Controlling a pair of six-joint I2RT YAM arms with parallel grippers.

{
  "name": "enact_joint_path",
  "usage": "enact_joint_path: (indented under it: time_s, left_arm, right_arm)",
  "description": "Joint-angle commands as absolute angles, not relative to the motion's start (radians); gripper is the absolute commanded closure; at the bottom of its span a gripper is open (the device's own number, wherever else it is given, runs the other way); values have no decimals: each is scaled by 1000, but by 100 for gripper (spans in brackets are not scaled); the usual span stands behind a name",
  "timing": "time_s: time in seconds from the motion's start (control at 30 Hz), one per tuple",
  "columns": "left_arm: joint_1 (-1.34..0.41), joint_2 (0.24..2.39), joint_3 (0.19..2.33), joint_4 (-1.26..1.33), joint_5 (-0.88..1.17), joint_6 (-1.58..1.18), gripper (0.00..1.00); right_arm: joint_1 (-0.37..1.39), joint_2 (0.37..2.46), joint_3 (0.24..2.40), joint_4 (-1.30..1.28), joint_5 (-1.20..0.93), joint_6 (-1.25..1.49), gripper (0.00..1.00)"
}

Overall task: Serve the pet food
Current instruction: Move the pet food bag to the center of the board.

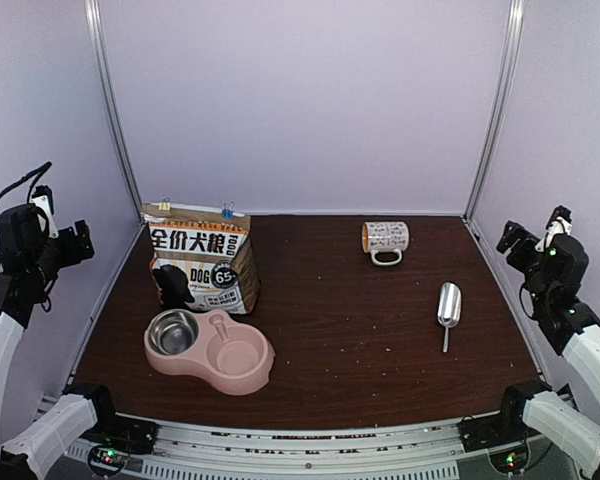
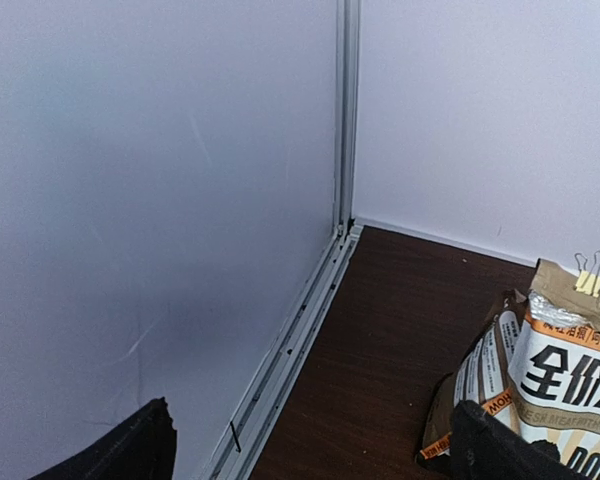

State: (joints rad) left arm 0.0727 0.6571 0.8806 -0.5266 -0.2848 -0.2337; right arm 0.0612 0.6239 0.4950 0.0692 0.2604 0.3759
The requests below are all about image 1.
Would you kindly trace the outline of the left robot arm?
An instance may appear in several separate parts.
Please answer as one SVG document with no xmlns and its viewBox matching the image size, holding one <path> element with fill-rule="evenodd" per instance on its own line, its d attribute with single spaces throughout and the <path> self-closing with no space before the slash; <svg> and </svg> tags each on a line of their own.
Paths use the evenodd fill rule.
<svg viewBox="0 0 600 480">
<path fill-rule="evenodd" d="M 61 269 L 93 255 L 85 221 L 58 229 L 46 195 L 0 214 L 0 420 L 8 371 L 34 307 L 48 301 Z M 85 432 L 113 444 L 123 426 L 107 387 L 75 385 L 22 433 L 0 438 L 0 479 L 43 479 Z"/>
</svg>

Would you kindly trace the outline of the dog food bag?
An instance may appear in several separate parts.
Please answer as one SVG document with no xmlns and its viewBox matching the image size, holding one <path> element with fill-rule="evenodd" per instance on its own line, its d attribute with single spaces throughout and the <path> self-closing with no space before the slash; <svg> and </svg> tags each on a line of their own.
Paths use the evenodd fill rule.
<svg viewBox="0 0 600 480">
<path fill-rule="evenodd" d="M 251 238 L 251 217 L 222 209 L 171 203 L 142 206 L 153 247 L 149 269 L 166 309 L 224 310 L 248 315 L 260 293 Z"/>
</svg>

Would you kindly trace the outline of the pink double pet bowl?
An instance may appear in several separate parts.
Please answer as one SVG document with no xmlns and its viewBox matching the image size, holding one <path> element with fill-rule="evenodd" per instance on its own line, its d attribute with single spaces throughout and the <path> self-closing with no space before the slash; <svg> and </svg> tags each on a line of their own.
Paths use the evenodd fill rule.
<svg viewBox="0 0 600 480">
<path fill-rule="evenodd" d="M 195 344 L 184 353 L 164 356 L 144 347 L 149 364 L 161 374 L 191 376 L 217 391 L 244 396 L 264 388 L 270 378 L 275 351 L 257 328 L 234 321 L 223 310 L 193 313 L 199 327 Z"/>
</svg>

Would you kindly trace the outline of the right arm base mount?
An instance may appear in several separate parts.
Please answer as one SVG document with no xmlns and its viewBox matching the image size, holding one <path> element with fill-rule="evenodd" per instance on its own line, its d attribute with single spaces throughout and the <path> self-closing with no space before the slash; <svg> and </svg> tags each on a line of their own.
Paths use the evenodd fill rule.
<svg viewBox="0 0 600 480">
<path fill-rule="evenodd" d="M 540 380 L 530 380 L 507 387 L 500 409 L 495 414 L 464 417 L 457 428 L 466 453 L 488 450 L 495 470 L 509 477 L 523 474 L 530 466 L 529 439 L 538 434 L 522 420 L 526 402 L 549 389 Z"/>
</svg>

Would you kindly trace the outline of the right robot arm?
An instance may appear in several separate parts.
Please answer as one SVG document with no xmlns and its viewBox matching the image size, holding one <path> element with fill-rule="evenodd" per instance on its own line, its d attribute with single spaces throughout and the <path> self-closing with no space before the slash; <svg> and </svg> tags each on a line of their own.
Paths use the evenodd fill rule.
<svg viewBox="0 0 600 480">
<path fill-rule="evenodd" d="M 509 221 L 497 249 L 524 276 L 532 320 L 600 405 L 600 319 L 577 296 L 589 257 L 572 236 L 568 219 L 555 217 L 541 238 Z M 527 428 L 541 433 L 571 458 L 585 478 L 600 479 L 600 425 L 569 406 L 550 386 L 542 382 L 510 386 L 492 424 L 493 433 L 506 442 Z"/>
</svg>

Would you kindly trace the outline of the yellow binder clip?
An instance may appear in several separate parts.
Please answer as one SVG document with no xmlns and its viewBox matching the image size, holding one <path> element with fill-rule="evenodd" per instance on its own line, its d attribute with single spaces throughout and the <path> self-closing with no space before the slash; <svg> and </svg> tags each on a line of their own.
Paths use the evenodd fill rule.
<svg viewBox="0 0 600 480">
<path fill-rule="evenodd" d="M 159 203 L 160 211 L 169 211 L 171 209 L 171 201 L 169 197 L 163 197 Z"/>
</svg>

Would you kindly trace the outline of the blue binder clip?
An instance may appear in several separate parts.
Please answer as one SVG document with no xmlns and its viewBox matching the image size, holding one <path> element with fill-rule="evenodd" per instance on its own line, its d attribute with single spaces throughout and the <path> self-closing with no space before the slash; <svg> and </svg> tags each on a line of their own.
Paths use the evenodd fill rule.
<svg viewBox="0 0 600 480">
<path fill-rule="evenodd" d="M 233 201 L 224 203 L 223 209 L 221 212 L 222 216 L 226 219 L 233 220 L 234 216 L 235 216 L 234 206 L 235 206 L 235 203 Z"/>
</svg>

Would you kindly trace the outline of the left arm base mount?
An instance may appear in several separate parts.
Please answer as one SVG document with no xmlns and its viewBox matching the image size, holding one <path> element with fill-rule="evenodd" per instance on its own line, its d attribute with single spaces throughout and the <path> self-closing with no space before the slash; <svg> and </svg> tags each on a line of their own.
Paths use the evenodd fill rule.
<svg viewBox="0 0 600 480">
<path fill-rule="evenodd" d="M 73 391 L 90 400 L 96 412 L 95 425 L 82 435 L 93 443 L 86 460 L 93 474 L 109 479 L 122 472 L 132 455 L 153 452 L 158 433 L 156 423 L 119 414 L 111 392 L 104 385 L 77 384 Z"/>
</svg>

